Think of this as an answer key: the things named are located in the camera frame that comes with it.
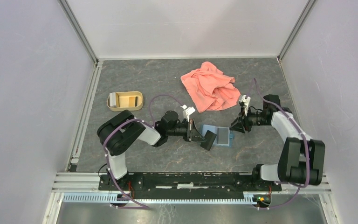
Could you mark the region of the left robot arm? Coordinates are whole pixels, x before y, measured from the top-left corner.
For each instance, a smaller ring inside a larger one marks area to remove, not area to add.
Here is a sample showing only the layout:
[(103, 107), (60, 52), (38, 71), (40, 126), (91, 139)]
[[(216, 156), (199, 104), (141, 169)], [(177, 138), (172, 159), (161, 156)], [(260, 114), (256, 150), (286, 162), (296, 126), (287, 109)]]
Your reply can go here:
[(125, 152), (135, 141), (160, 147), (170, 136), (177, 136), (186, 142), (198, 142), (203, 149), (210, 150), (217, 137), (211, 131), (202, 134), (193, 119), (179, 120), (175, 111), (167, 111), (159, 121), (150, 125), (136, 118), (131, 111), (124, 110), (102, 124), (96, 134), (107, 160), (110, 184), (116, 190), (123, 190), (128, 184)]

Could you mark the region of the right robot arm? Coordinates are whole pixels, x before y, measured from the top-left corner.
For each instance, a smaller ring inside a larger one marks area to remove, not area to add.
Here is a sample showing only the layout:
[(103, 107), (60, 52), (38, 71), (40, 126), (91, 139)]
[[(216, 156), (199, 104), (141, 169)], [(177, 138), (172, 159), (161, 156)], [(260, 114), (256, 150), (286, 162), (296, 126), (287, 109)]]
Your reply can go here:
[(229, 129), (250, 132), (253, 126), (271, 126), (282, 138), (284, 145), (277, 164), (258, 164), (250, 183), (255, 190), (263, 190), (269, 182), (284, 182), (295, 186), (317, 186), (322, 182), (325, 144), (310, 137), (294, 120), (291, 110), (281, 107), (277, 95), (263, 96), (262, 110), (253, 112), (250, 98), (242, 96), (241, 110)]

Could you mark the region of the black VIP card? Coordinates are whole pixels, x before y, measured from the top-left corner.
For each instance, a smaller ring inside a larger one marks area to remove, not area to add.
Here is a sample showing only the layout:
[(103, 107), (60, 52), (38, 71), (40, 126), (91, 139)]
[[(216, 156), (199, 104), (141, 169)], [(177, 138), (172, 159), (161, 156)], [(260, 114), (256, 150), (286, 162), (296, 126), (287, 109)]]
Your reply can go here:
[(216, 143), (219, 145), (229, 145), (230, 142), (230, 131), (226, 127), (217, 128), (217, 140)]

